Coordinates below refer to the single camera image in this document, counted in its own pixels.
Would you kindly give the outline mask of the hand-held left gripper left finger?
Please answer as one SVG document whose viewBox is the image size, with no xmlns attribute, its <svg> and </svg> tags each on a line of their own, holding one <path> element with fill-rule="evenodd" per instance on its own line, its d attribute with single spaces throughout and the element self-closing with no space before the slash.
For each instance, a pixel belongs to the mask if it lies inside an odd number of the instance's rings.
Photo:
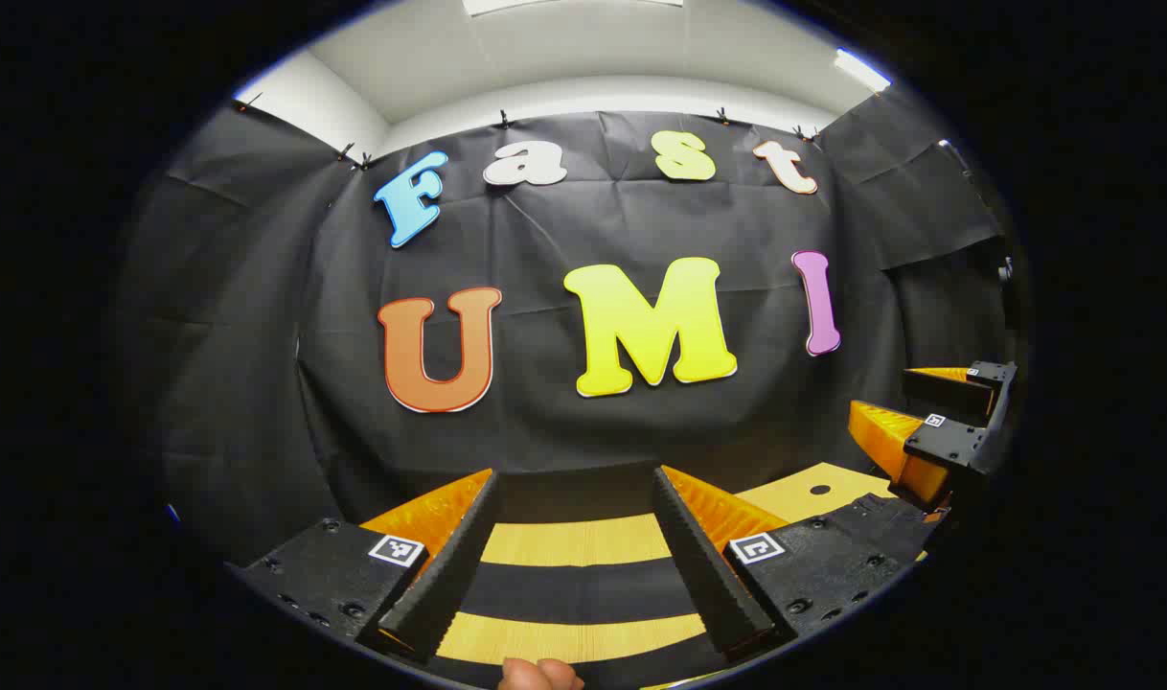
<svg viewBox="0 0 1167 690">
<path fill-rule="evenodd" d="M 492 469 L 352 524 L 324 517 L 235 576 L 334 637 L 426 662 L 464 602 L 499 514 Z"/>
</svg>

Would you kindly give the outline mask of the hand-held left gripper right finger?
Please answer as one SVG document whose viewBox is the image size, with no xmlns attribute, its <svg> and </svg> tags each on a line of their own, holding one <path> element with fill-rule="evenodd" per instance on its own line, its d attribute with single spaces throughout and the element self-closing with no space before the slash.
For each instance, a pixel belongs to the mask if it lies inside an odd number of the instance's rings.
<svg viewBox="0 0 1167 690">
<path fill-rule="evenodd" d="M 925 553 L 934 521 L 902 499 L 864 494 L 781 520 L 663 466 L 652 507 L 712 646 L 738 662 L 829 629 Z"/>
</svg>

